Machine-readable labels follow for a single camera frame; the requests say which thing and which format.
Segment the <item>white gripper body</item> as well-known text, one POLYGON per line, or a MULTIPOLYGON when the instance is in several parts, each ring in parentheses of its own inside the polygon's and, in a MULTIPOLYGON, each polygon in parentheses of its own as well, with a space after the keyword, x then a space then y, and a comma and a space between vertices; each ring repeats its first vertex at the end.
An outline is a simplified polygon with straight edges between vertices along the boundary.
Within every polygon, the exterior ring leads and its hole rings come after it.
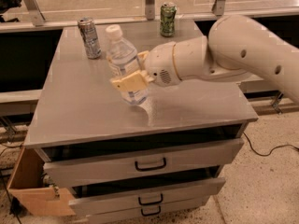
POLYGON ((169 42, 155 47, 144 62, 148 74, 153 78, 153 83, 158 86, 168 87, 180 83, 174 66, 175 45, 175 42, 169 42))

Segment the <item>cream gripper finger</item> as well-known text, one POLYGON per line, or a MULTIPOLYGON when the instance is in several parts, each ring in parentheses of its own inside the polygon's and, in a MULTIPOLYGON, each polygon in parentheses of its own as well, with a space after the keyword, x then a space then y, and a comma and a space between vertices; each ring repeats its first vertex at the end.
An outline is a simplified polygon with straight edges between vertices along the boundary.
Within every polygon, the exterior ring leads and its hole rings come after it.
POLYGON ((149 51, 145 50, 145 51, 141 51, 137 54, 138 60, 139 60, 139 64, 142 70, 145 70, 145 61, 147 56, 149 55, 149 51))
POLYGON ((140 91, 146 89, 153 81, 154 77, 146 70, 137 70, 125 77, 114 77, 110 83, 117 91, 140 91))

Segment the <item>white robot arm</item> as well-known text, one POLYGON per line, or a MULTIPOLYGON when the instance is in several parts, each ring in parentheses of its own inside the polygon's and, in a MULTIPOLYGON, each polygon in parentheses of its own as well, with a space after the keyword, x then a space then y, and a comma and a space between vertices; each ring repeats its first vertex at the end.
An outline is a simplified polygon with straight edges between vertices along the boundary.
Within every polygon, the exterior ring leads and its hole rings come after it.
POLYGON ((116 90, 144 90, 151 82, 174 86, 188 79, 233 82, 252 73, 299 103, 298 48, 246 16, 222 17, 208 35, 165 43, 139 57, 137 70, 110 80, 116 90))

